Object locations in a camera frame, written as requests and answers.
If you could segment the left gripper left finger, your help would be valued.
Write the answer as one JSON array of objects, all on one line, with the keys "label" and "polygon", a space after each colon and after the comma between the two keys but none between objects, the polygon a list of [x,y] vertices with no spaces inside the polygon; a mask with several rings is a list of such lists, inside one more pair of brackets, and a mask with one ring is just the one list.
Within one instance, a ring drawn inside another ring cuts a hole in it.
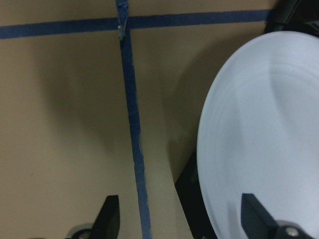
[{"label": "left gripper left finger", "polygon": [[107,196],[91,228],[89,239],[117,239],[120,230],[118,195]]}]

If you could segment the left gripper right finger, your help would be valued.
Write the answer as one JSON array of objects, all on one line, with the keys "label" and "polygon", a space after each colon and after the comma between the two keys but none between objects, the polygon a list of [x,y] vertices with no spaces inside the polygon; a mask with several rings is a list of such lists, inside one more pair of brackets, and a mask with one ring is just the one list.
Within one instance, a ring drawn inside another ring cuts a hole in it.
[{"label": "left gripper right finger", "polygon": [[285,239],[287,234],[254,194],[242,194],[241,226],[248,239]]}]

